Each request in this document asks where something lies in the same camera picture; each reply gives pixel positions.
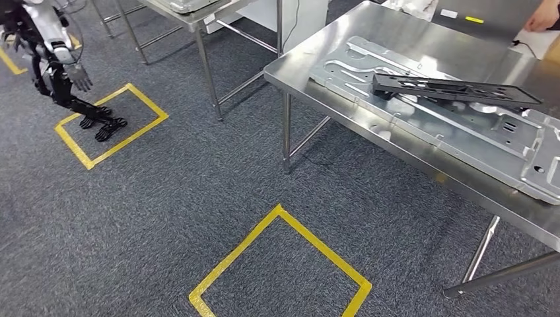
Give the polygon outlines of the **humanoid robot grey hand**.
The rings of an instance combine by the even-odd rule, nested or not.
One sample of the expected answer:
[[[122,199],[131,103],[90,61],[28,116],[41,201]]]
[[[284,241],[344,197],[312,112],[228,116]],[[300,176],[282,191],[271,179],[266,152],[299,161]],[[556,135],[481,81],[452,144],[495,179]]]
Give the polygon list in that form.
[[[83,92],[91,89],[92,81],[90,80],[85,68],[79,63],[73,63],[63,66],[70,81]]]

